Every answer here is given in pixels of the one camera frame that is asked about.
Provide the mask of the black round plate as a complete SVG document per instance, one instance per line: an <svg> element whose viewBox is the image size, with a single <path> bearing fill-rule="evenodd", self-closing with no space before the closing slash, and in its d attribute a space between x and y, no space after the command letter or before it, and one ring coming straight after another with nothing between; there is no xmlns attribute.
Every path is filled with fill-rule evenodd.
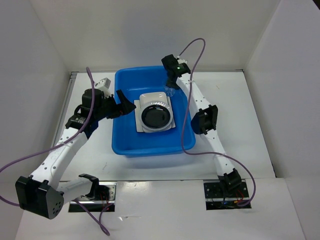
<svg viewBox="0 0 320 240"><path fill-rule="evenodd" d="M161 105L150 105L141 113L141 120L145 126L151 129L165 127L171 119L169 110Z"/></svg>

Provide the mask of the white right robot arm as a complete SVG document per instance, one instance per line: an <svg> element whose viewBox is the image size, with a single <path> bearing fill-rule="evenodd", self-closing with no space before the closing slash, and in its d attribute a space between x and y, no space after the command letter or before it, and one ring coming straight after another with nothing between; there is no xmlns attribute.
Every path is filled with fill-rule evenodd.
<svg viewBox="0 0 320 240"><path fill-rule="evenodd" d="M241 186L242 179L220 141L217 131L218 107L211 104L197 86L187 62L174 57L173 54L161 59L166 71L166 87L182 90L188 97L188 111L191 121L188 123L193 132L200 136L211 147L215 157L214 166L219 179L219 191L225 197L232 196Z"/></svg>

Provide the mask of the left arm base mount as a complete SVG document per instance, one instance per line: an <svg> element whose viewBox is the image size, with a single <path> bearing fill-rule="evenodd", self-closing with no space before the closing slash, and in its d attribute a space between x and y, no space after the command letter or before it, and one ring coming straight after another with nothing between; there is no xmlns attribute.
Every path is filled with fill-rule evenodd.
<svg viewBox="0 0 320 240"><path fill-rule="evenodd" d="M98 193L94 198L80 196L76 200L91 213L100 213L107 205L105 212L115 211L117 182L101 181Z"/></svg>

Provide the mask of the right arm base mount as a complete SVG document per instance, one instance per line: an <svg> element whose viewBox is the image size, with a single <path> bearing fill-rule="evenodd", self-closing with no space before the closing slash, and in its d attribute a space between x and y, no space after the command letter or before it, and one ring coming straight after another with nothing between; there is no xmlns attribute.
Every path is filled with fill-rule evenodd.
<svg viewBox="0 0 320 240"><path fill-rule="evenodd" d="M239 206L250 199L245 180L231 193L225 193L218 180L204 181L203 188L207 211L252 208L250 203L246 206Z"/></svg>

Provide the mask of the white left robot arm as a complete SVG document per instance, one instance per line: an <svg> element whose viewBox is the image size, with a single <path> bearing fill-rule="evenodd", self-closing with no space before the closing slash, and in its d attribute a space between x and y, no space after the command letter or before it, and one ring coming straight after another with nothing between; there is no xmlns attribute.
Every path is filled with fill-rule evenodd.
<svg viewBox="0 0 320 240"><path fill-rule="evenodd" d="M30 176L20 176L15 183L19 207L47 219L54 219L65 203L81 196L96 199L100 190L99 179L82 173L77 179L61 183L65 170L76 153L86 144L103 119L115 119L130 114L136 106L121 90L105 96L99 89L86 89L73 115L68 119L60 141L42 164Z"/></svg>

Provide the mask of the white round fluted bowl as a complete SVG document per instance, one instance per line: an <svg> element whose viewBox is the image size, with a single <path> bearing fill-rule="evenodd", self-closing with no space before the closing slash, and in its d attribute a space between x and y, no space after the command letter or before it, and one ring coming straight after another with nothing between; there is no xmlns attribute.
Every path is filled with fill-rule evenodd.
<svg viewBox="0 0 320 240"><path fill-rule="evenodd" d="M139 121L145 129L159 132L171 125L173 121L172 107L163 101L150 101L139 110Z"/></svg>

